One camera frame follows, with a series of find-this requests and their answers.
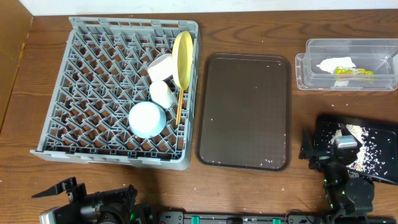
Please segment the yellow green snack wrapper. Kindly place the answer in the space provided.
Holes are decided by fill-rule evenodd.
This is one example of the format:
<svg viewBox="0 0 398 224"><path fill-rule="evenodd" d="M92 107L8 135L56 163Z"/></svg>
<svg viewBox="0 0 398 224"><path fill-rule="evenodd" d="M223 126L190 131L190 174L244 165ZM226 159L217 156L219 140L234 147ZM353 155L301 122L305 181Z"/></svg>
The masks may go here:
<svg viewBox="0 0 398 224"><path fill-rule="evenodd" d="M372 80L374 78L374 72L365 70L363 68L346 68L337 67L334 71L335 78L341 79L360 79L360 80Z"/></svg>

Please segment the white paper napkin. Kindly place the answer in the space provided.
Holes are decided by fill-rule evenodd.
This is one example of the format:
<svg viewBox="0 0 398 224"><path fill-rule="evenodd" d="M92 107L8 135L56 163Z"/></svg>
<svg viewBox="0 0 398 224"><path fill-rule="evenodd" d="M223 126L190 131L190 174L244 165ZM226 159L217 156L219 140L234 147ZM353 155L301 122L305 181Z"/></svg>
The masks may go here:
<svg viewBox="0 0 398 224"><path fill-rule="evenodd" d="M334 87L347 87L349 83L348 78L340 78L339 74L343 70L353 70L356 68L356 65L352 62L351 57L338 57L324 59L317 65L317 67L323 72L334 75Z"/></svg>

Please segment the white paper cup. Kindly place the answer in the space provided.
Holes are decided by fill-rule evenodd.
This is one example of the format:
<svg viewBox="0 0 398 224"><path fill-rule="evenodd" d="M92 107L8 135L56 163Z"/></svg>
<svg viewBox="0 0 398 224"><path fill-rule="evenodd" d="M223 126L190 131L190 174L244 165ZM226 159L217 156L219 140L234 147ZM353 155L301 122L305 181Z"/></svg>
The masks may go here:
<svg viewBox="0 0 398 224"><path fill-rule="evenodd" d="M166 82L162 80L153 82L149 91L152 101L163 107L163 109L170 108L174 104L174 95Z"/></svg>

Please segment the pale pink bowl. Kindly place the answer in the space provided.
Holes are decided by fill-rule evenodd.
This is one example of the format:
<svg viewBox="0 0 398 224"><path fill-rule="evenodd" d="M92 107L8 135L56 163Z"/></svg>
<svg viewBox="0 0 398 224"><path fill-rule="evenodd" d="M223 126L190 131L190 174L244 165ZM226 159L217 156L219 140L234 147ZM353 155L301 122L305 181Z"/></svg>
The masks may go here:
<svg viewBox="0 0 398 224"><path fill-rule="evenodd" d="M152 82L172 76L172 54L164 54L149 64L147 72Z"/></svg>

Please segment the yellow plate with scraps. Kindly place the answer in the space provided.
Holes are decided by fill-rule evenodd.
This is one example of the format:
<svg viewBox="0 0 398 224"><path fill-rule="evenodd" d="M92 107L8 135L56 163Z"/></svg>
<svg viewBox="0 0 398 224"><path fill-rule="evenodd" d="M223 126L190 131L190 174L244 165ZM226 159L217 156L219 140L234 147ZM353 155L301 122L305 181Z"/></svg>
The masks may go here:
<svg viewBox="0 0 398 224"><path fill-rule="evenodd" d="M188 31L183 31L177 35L172 49L172 76L182 90L186 90L190 84L192 63L192 37Z"/></svg>

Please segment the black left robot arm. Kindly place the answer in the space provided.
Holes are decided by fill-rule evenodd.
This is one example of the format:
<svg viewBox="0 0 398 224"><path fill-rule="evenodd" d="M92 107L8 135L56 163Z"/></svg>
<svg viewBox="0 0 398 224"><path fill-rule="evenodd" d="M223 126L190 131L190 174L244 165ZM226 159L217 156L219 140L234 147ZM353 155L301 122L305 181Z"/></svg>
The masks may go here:
<svg viewBox="0 0 398 224"><path fill-rule="evenodd" d="M32 198L49 197L65 192L68 204L53 207L39 215L41 223L54 224L156 224L159 216L148 204L137 204L133 185L121 189L88 194L84 183L69 177Z"/></svg>

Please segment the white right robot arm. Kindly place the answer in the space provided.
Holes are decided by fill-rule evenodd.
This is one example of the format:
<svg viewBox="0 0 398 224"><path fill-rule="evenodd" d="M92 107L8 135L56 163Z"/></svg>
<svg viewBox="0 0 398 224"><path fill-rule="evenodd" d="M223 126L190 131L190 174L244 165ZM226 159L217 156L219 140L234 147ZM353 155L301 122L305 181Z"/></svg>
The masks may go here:
<svg viewBox="0 0 398 224"><path fill-rule="evenodd" d="M362 144L342 125L341 136L324 151L316 151L304 129L298 158L308 161L308 168L324 175L323 188L331 211L316 223L368 223L373 211L374 184L368 179L350 177L348 165L358 157Z"/></svg>

